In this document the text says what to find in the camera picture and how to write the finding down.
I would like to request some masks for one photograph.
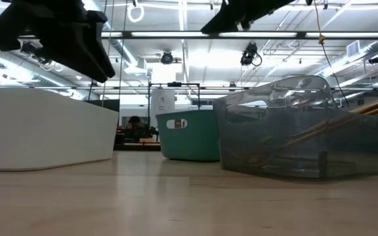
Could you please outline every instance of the hanging cable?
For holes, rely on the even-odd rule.
[[[44,65],[42,63],[39,63],[39,67],[42,68],[45,71],[51,71],[53,68],[55,68],[55,64],[56,63],[54,63],[51,68],[47,69],[47,68],[44,67]]]
[[[261,62],[260,62],[259,64],[254,64],[254,63],[252,62],[252,65],[255,66],[255,69],[256,69],[257,67],[261,66],[261,65],[262,65],[262,62],[263,62],[263,60],[262,60],[262,56],[260,56],[258,53],[256,53],[256,56],[257,56],[256,58],[261,59]]]
[[[27,58],[29,58],[29,56],[30,55],[27,55],[24,59],[23,59],[23,61],[21,61],[21,63],[19,63],[19,65],[16,67],[16,69],[18,69],[26,60],[27,60]]]
[[[125,30],[126,30],[126,14],[125,14],[125,17],[123,19],[123,31],[125,31]],[[119,107],[118,107],[118,111],[117,111],[119,118],[121,117],[121,89],[122,89],[122,71],[123,71],[122,67],[123,67],[123,50],[124,50],[124,48],[125,48],[125,39],[122,39],[121,65],[120,65],[120,71],[119,71],[119,92],[118,92]]]
[[[112,19],[110,20],[113,24],[113,21],[114,21],[114,15],[115,15],[115,7],[112,7]],[[112,38],[112,31],[113,31],[113,27],[110,28],[110,32],[109,32],[109,41],[110,39]],[[108,45],[108,58],[110,56],[110,45],[111,43],[109,43]],[[102,108],[104,107],[104,95],[106,93],[106,82],[104,82],[103,84],[103,94],[102,94]]]
[[[106,10],[108,8],[108,0],[105,0],[104,1],[104,10],[103,10],[103,14],[106,15]],[[110,35],[109,35],[109,39],[110,37],[112,36],[112,29],[110,29]],[[91,97],[91,89],[93,88],[93,83],[94,83],[94,79],[91,79],[91,84],[90,84],[90,92],[89,92],[89,97],[88,97],[88,101],[90,100],[90,97]],[[102,107],[104,105],[104,88],[103,88],[103,99],[102,99]]]
[[[325,57],[326,57],[327,63],[329,64],[329,67],[331,68],[332,74],[333,74],[333,76],[334,76],[335,79],[336,79],[336,83],[338,84],[339,91],[341,91],[341,94],[342,94],[342,96],[344,97],[347,106],[349,107],[348,99],[347,99],[347,97],[345,96],[344,91],[342,91],[342,88],[341,88],[341,86],[340,86],[340,84],[339,84],[338,77],[336,76],[335,72],[333,71],[333,68],[332,68],[331,62],[330,62],[330,60],[329,60],[329,57],[327,56],[326,49],[325,49],[325,45],[324,45],[324,44],[325,44],[325,39],[326,39],[326,37],[325,37],[324,35],[322,35],[322,29],[321,29],[321,27],[320,27],[318,5],[316,4],[316,0],[313,0],[313,2],[314,2],[314,8],[316,9],[316,16],[317,16],[317,21],[318,21],[318,29],[319,29],[319,44],[320,44],[320,45],[322,46],[322,48],[323,48],[323,52],[324,52],[324,54],[325,54]]]
[[[87,101],[90,100],[91,97],[91,90],[93,89],[93,80],[91,79],[91,84],[90,84],[90,91],[89,91],[89,97],[87,98]]]

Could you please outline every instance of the wooden table surface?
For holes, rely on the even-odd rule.
[[[305,184],[159,152],[114,155],[0,172],[0,235],[378,236],[378,176]]]

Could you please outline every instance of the ceiling pipe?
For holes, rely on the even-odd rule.
[[[45,71],[41,69],[39,66],[23,59],[14,54],[9,52],[1,52],[0,51],[0,63],[3,64],[6,68],[11,66],[14,68],[11,69],[21,69],[24,73],[29,75],[34,75],[39,79],[45,80],[50,82],[51,84],[59,87],[76,87],[75,83],[59,77],[50,71]],[[78,92],[85,98],[88,97],[88,91],[85,90],[78,90]]]
[[[358,56],[348,57],[347,52],[342,55],[337,56],[330,60],[332,68],[329,63],[325,63],[319,69],[312,71],[308,75],[318,75],[323,78],[328,78],[333,75],[333,73],[340,72],[341,70],[347,69],[348,67],[354,65],[354,63],[368,60],[374,56],[378,55],[378,41],[369,43],[369,41],[360,41],[360,54]]]
[[[355,84],[357,83],[358,81],[361,81],[363,79],[367,79],[368,77],[372,76],[372,75],[376,75],[378,74],[378,69],[375,69],[373,71],[370,71],[368,73],[365,73],[363,75],[360,75],[356,78],[353,78],[353,79],[349,79],[347,81],[345,81],[344,83],[341,83],[340,86],[341,87],[344,87],[344,86],[348,86],[348,85],[352,85],[352,84]]]

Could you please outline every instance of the transparent storage container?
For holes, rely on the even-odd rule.
[[[378,116],[339,109],[321,77],[284,79],[213,107],[225,170],[315,180],[378,174]]]

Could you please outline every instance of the person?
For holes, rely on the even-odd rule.
[[[137,115],[131,116],[128,120],[126,128],[142,128],[141,118]]]

